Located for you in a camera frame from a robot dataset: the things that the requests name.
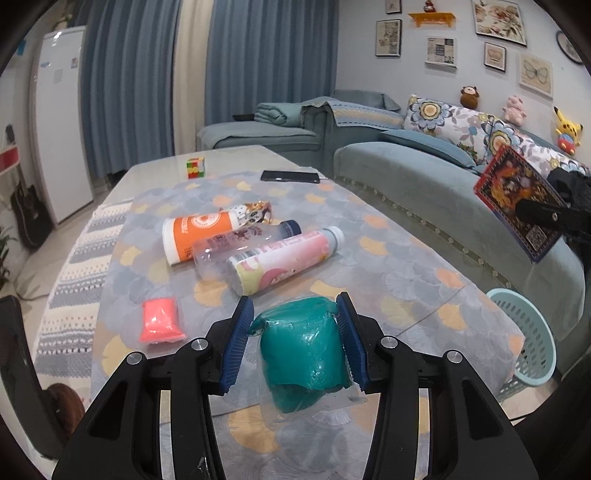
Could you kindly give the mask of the round wall clock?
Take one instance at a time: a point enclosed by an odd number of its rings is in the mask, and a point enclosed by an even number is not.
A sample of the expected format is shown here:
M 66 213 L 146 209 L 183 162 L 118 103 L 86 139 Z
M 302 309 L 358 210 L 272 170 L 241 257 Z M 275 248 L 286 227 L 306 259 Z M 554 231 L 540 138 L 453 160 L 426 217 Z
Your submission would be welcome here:
M 563 31 L 559 30 L 556 33 L 556 41 L 557 41 L 557 44 L 558 44 L 560 50 L 562 51 L 562 53 L 570 61 L 572 61 L 573 63 L 575 63 L 577 65 L 583 64 L 583 60 L 579 56 L 574 45 L 571 43 L 571 41 L 568 39 L 568 37 L 566 36 L 566 34 Z

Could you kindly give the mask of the butterfly framed picture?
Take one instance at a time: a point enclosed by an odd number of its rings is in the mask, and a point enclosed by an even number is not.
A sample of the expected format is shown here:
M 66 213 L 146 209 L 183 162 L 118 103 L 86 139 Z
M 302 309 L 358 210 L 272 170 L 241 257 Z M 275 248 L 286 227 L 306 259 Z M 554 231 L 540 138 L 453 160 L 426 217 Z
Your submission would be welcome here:
M 540 57 L 521 53 L 519 56 L 519 84 L 548 99 L 553 98 L 552 64 Z

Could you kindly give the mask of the orange wall shelf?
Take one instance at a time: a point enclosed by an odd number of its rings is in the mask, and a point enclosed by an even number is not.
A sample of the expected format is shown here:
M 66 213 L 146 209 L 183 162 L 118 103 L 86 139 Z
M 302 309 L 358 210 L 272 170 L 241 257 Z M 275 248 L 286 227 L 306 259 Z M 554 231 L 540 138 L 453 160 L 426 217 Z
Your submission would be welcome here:
M 417 28 L 427 25 L 438 25 L 452 28 L 456 23 L 456 16 L 451 12 L 413 12 L 409 16 Z

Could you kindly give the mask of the black jacket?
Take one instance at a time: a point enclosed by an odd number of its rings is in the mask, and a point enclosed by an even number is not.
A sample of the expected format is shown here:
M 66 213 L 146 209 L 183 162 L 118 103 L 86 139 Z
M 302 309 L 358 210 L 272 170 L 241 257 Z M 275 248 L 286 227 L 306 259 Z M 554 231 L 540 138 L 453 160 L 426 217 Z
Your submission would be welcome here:
M 548 175 L 548 182 L 571 207 L 591 211 L 591 180 L 576 171 L 556 168 Z

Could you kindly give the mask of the clear plastic bottle blue cap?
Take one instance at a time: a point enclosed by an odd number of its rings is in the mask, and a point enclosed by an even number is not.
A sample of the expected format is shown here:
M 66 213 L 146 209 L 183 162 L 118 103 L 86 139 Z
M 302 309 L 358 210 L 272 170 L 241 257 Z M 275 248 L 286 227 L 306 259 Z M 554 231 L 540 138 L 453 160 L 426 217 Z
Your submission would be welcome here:
M 300 234 L 301 226 L 295 220 L 276 225 L 255 223 L 228 233 L 216 234 L 193 244 L 195 270 L 201 280 L 217 280 L 223 276 L 224 264 L 229 257 Z

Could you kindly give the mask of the pink pig plush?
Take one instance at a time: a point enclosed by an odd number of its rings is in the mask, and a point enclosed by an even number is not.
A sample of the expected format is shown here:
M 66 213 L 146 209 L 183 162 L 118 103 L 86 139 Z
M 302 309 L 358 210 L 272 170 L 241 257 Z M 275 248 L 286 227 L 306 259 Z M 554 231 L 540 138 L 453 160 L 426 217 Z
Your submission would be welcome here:
M 517 95 L 507 98 L 503 107 L 503 119 L 515 126 L 521 127 L 527 118 L 523 100 Z

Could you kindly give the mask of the light blue waste basket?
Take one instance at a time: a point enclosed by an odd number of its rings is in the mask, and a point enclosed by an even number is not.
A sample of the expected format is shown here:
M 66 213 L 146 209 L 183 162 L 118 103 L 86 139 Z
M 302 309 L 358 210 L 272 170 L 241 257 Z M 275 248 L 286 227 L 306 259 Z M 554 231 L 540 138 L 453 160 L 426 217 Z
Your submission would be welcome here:
M 557 352 L 551 329 L 530 300 L 513 290 L 503 288 L 492 289 L 487 296 L 517 325 L 525 337 L 514 375 L 497 395 L 498 401 L 502 403 L 526 388 L 546 384 L 555 372 Z

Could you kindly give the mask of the framed picture left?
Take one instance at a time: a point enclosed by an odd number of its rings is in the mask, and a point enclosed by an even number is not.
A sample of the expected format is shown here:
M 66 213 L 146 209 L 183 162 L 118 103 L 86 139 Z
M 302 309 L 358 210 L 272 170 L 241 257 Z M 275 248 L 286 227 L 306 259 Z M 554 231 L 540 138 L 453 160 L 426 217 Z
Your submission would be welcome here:
M 376 24 L 375 55 L 377 57 L 401 57 L 403 21 L 380 20 Z

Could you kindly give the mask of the red playing card box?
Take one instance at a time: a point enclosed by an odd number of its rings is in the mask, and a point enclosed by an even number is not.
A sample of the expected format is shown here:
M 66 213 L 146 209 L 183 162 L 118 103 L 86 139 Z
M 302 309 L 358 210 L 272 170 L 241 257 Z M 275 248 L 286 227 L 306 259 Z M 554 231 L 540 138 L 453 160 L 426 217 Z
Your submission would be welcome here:
M 540 262 L 562 235 L 557 220 L 567 204 L 510 146 L 498 150 L 474 186 L 474 193 L 533 263 Z

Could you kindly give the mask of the small framed picture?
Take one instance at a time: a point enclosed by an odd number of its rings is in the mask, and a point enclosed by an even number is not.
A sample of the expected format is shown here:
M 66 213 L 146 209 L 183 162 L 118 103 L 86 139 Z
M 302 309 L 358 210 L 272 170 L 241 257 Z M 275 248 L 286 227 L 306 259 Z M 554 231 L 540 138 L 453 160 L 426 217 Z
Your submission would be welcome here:
M 484 65 L 496 71 L 506 72 L 507 49 L 490 42 L 484 43 Z

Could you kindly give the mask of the pink label bottle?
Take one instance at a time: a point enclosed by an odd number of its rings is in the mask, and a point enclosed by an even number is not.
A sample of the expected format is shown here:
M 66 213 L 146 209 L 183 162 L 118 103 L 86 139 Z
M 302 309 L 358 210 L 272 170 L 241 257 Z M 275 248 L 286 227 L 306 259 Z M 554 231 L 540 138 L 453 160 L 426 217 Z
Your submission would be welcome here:
M 226 282 L 239 296 L 252 296 L 331 258 L 344 243 L 337 226 L 267 243 L 229 257 Z

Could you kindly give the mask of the black smartphone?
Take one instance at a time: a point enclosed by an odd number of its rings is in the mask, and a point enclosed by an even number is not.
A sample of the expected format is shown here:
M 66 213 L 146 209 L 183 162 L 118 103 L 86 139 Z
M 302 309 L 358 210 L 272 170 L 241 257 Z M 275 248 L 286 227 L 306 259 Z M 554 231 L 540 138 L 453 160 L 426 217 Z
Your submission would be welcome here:
M 277 171 L 263 170 L 260 179 L 263 182 L 283 182 L 283 183 L 308 183 L 318 184 L 321 182 L 318 173 L 304 171 Z

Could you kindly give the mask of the yellow pikachu plush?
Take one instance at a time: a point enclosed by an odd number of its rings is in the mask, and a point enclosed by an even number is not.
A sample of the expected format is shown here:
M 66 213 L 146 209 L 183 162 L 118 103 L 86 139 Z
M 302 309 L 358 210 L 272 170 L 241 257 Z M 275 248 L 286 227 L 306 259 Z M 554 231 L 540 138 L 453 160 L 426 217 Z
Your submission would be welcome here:
M 554 106 L 554 112 L 557 119 L 555 128 L 557 144 L 563 152 L 570 156 L 574 156 L 576 148 L 580 145 L 580 136 L 583 131 L 583 125 L 568 120 L 556 106 Z

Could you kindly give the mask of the orange paper cup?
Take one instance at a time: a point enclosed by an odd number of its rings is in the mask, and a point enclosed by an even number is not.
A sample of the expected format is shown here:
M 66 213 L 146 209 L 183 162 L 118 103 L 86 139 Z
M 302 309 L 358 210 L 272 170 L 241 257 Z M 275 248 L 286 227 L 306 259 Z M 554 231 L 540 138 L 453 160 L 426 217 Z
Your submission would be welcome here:
M 168 265 L 174 266 L 190 260 L 192 247 L 196 242 L 231 232 L 239 225 L 238 214 L 233 210 L 166 219 L 161 234 Z

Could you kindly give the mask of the black acoustic guitar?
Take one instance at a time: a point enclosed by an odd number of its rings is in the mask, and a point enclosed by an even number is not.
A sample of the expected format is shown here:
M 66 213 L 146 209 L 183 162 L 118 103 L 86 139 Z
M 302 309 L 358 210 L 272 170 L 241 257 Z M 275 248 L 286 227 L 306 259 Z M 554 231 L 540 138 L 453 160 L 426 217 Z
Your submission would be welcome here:
M 26 186 L 20 165 L 16 166 L 18 183 L 10 196 L 19 237 L 29 252 L 37 251 L 47 240 L 54 225 L 45 204 L 37 196 L 34 185 Z

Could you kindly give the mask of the green potted plant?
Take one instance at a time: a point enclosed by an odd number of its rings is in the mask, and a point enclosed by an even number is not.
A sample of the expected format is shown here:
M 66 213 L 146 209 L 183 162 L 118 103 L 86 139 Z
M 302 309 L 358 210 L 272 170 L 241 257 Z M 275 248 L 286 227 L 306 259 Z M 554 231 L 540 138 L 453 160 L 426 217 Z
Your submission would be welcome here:
M 14 240 L 9 234 L 9 228 L 0 227 L 0 288 L 8 282 L 10 276 L 10 269 L 7 264 L 7 257 L 9 254 L 9 243 Z

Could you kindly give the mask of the floral cushion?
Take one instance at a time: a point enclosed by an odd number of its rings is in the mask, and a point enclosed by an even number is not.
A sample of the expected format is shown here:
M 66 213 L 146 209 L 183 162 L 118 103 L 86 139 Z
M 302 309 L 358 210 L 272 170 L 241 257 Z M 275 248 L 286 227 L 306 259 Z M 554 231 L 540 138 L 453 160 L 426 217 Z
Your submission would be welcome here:
M 585 164 L 485 112 L 416 95 L 409 98 L 404 128 L 445 140 L 464 150 L 478 165 L 488 164 L 505 146 L 519 153 L 543 177 L 556 168 L 585 176 Z

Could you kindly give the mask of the blue curtain right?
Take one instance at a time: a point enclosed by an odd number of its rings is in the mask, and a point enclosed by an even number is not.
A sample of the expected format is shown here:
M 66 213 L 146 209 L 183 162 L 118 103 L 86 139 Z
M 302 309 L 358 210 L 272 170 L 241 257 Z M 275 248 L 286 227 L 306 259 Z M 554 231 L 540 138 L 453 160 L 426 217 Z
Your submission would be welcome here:
M 335 89 L 337 1 L 216 1 L 204 94 L 207 125 L 262 102 L 297 103 Z

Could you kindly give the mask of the pink clay packet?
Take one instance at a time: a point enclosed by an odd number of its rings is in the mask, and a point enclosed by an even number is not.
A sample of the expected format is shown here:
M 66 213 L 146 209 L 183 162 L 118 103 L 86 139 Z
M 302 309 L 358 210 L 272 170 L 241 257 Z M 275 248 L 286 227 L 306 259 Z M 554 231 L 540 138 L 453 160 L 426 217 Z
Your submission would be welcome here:
M 141 343 L 175 343 L 185 338 L 186 335 L 178 325 L 174 298 L 154 298 L 142 304 L 142 331 L 139 336 Z

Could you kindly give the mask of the newspaper wall picture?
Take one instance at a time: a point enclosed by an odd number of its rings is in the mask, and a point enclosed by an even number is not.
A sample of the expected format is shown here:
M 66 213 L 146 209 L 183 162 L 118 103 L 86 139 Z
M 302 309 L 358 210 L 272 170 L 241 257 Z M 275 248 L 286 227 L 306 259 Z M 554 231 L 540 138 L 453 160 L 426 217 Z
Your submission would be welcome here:
M 456 39 L 448 37 L 428 37 L 425 63 L 431 66 L 456 69 Z

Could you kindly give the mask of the striped woven floor rug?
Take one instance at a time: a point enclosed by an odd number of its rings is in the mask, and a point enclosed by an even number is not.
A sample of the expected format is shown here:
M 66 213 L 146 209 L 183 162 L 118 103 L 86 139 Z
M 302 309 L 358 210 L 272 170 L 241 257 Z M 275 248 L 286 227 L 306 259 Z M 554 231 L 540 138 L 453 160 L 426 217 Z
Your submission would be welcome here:
M 102 204 L 77 238 L 49 294 L 34 342 L 33 363 L 46 388 L 90 385 L 99 302 L 132 201 Z

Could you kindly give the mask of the colourful rubik cube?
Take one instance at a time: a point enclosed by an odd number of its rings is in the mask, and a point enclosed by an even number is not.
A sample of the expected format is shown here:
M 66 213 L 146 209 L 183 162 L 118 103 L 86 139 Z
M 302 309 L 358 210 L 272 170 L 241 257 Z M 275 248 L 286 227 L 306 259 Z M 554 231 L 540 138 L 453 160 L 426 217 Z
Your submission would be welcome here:
M 185 171 L 188 179 L 204 178 L 205 159 L 204 157 L 190 158 L 185 162 Z

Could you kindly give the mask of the large floral framed picture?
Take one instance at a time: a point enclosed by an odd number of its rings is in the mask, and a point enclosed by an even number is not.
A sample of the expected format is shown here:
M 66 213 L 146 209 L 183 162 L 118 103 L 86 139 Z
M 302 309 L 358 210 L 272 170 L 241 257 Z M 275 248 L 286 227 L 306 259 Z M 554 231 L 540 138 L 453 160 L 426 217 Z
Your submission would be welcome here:
M 477 0 L 472 2 L 472 11 L 477 35 L 527 46 L 523 15 L 517 3 Z

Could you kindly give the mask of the panda snack packet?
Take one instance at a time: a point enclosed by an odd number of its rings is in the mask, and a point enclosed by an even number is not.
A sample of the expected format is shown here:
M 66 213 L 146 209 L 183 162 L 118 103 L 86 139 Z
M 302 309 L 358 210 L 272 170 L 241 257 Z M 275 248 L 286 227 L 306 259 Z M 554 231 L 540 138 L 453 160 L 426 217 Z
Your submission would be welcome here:
M 273 219 L 271 203 L 266 200 L 235 205 L 229 208 L 228 212 L 235 228 L 256 223 L 270 224 Z

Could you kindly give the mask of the blue curtain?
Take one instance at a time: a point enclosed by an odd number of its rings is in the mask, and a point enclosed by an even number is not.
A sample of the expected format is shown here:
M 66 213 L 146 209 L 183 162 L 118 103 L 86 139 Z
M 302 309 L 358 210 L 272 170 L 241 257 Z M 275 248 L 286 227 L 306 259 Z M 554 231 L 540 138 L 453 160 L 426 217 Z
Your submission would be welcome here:
M 85 28 L 81 121 L 90 174 L 174 153 L 172 76 L 179 1 L 78 1 Z
M 262 102 L 297 103 L 335 89 L 337 1 L 216 1 L 204 94 L 207 125 Z

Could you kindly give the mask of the teal clay packet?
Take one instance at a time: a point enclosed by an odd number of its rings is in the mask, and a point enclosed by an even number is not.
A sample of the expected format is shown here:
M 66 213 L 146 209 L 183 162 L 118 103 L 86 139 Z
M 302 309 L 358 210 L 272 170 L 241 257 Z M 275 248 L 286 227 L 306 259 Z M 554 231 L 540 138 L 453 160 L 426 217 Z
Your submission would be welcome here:
M 273 306 L 252 321 L 259 405 L 271 429 L 367 402 L 353 382 L 337 313 L 335 301 L 311 296 Z

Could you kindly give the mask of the folded teal blanket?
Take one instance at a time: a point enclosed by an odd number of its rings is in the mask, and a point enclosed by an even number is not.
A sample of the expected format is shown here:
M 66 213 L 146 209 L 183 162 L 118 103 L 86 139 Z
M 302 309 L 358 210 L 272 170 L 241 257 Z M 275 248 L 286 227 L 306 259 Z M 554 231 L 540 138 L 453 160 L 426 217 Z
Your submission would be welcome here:
M 301 126 L 301 103 L 259 103 L 253 118 L 260 123 L 298 128 Z

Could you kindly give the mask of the teal fabric sofa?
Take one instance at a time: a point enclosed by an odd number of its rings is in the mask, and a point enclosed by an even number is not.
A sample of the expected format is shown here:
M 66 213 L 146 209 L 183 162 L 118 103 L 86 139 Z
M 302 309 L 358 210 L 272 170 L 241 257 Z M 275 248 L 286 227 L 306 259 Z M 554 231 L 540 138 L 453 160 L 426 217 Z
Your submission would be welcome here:
M 388 141 L 402 127 L 386 94 L 335 90 L 301 102 L 301 126 L 245 120 L 204 126 L 200 151 L 262 145 L 339 181 L 436 250 L 481 290 L 511 288 L 546 319 L 566 372 L 590 346 L 588 281 L 580 257 L 559 239 L 532 263 L 501 221 L 474 194 L 477 173 L 426 151 Z

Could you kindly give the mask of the blue curtain left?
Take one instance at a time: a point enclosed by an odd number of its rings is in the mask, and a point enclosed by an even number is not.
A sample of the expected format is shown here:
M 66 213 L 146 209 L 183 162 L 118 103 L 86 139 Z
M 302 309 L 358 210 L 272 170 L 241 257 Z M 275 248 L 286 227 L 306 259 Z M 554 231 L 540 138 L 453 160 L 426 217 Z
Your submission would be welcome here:
M 172 76 L 179 1 L 78 1 L 85 28 L 81 121 L 90 174 L 174 153 Z

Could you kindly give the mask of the brown monkey plush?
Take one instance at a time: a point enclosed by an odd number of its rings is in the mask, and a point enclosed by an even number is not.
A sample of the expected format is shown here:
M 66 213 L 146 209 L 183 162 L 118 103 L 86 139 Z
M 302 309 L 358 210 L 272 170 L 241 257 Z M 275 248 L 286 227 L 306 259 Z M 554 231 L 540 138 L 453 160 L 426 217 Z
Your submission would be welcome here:
M 476 110 L 479 105 L 480 94 L 476 86 L 464 86 L 461 89 L 460 103 L 463 107 Z

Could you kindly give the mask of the white refrigerator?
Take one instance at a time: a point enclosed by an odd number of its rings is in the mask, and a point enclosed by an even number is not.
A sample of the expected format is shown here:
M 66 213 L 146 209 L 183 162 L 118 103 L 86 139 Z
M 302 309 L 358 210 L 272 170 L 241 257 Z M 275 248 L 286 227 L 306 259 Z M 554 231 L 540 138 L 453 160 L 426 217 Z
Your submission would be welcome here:
M 81 120 L 84 36 L 83 26 L 46 34 L 32 66 L 32 151 L 43 198 L 56 226 L 94 200 Z

